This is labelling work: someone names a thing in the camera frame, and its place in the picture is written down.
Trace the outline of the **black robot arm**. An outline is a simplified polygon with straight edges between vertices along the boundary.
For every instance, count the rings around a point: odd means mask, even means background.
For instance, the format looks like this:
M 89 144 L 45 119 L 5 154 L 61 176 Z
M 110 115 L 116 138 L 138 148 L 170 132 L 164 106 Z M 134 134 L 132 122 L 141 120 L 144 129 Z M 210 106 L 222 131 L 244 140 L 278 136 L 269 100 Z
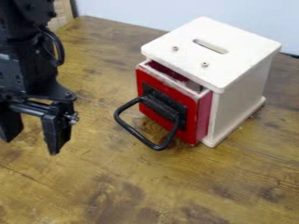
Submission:
M 65 54 L 47 28 L 54 0 L 0 0 L 0 139 L 10 142 L 23 129 L 21 115 L 41 119 L 51 155 L 70 140 L 78 116 L 76 95 L 57 82 Z

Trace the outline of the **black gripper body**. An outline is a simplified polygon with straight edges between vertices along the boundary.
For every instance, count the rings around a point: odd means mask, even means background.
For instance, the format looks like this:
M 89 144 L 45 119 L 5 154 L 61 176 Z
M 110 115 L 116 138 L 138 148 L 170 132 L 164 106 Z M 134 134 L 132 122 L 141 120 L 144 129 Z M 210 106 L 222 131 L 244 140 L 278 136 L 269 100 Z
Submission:
M 73 125 L 76 95 L 55 81 L 57 67 L 34 50 L 0 51 L 0 103 L 11 111 L 42 118 L 62 116 Z

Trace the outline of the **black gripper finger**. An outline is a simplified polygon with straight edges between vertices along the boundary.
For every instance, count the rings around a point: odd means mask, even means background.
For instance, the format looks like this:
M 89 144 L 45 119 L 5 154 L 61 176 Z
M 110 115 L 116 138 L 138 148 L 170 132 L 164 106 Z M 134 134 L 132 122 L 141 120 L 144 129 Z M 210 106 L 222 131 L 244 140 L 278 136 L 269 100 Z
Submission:
M 43 141 L 50 155 L 59 153 L 62 145 L 70 140 L 70 125 L 59 115 L 45 114 L 41 117 Z
M 9 104 L 0 103 L 0 139 L 10 142 L 23 129 L 21 115 L 11 111 Z

